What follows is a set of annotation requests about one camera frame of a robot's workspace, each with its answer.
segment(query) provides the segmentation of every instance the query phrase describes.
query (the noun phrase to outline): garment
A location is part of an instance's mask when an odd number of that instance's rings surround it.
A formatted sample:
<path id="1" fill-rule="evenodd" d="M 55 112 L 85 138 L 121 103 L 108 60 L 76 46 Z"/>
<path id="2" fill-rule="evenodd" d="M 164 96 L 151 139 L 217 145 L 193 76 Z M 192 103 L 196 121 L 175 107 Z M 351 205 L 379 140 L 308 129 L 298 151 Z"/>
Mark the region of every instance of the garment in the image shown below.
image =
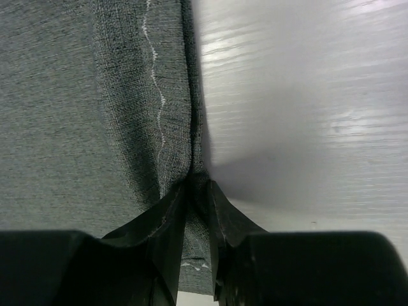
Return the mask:
<path id="1" fill-rule="evenodd" d="M 2 1 L 0 24 L 0 228 L 102 237 L 188 176 L 180 290 L 211 294 L 189 1 Z"/>

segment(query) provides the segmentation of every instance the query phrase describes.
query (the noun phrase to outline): folded cloth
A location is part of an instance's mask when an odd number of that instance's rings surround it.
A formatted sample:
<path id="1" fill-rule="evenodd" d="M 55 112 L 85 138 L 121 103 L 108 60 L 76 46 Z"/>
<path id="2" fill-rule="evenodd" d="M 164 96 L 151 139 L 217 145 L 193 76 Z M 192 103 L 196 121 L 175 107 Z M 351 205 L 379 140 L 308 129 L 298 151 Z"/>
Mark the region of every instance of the folded cloth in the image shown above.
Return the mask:
<path id="1" fill-rule="evenodd" d="M 188 179 L 180 290 L 211 294 L 189 0 L 3 1 L 0 25 L 0 227 L 101 237 Z"/>

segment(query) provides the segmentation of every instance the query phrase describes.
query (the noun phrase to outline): glossy white surface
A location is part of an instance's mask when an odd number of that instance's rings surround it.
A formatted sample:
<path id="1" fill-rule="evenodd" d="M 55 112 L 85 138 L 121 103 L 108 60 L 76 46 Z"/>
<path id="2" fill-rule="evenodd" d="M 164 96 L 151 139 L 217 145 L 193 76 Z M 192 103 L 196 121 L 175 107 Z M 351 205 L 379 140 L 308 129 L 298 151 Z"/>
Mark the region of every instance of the glossy white surface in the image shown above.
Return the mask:
<path id="1" fill-rule="evenodd" d="M 380 231 L 408 263 L 408 0 L 194 6 L 230 200 L 270 231 Z"/>

